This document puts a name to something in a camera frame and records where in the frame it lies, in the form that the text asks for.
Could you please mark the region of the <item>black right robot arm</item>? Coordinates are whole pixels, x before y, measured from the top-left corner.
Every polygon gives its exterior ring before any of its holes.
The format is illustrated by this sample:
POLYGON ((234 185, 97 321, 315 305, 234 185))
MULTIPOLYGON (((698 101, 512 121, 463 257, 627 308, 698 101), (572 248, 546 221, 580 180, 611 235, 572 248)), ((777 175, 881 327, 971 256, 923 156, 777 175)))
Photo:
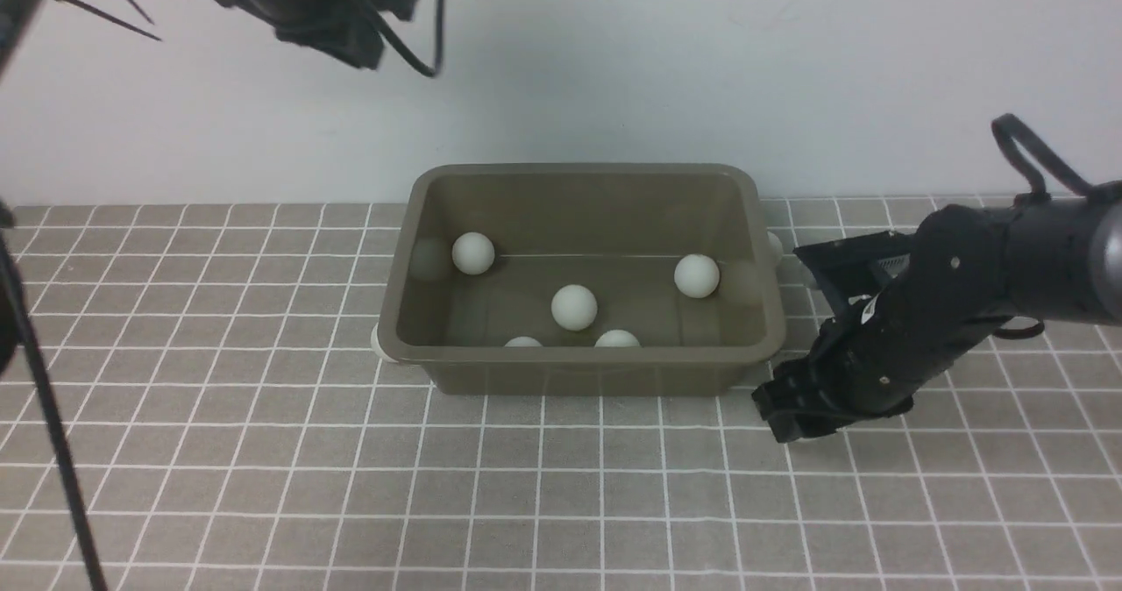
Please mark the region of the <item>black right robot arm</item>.
POLYGON ((1010 207, 950 204, 917 231, 802 244, 834 311, 803 358, 752 394, 780 443, 898 417, 985 342, 1048 322, 1119 324, 1119 186, 1026 193, 1010 207))

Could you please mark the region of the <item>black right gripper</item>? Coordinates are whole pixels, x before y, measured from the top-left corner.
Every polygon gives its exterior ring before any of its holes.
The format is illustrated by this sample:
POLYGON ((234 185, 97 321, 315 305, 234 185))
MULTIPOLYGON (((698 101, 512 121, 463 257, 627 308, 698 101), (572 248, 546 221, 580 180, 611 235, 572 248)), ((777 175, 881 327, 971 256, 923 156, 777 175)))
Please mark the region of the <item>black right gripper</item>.
POLYGON ((778 363, 752 399, 775 442, 785 445, 902 414, 918 388, 988 336, 1018 338, 1005 326, 1013 315, 992 307, 978 288, 891 284, 825 324, 811 359, 778 363), (778 410, 827 401, 836 417, 778 410))

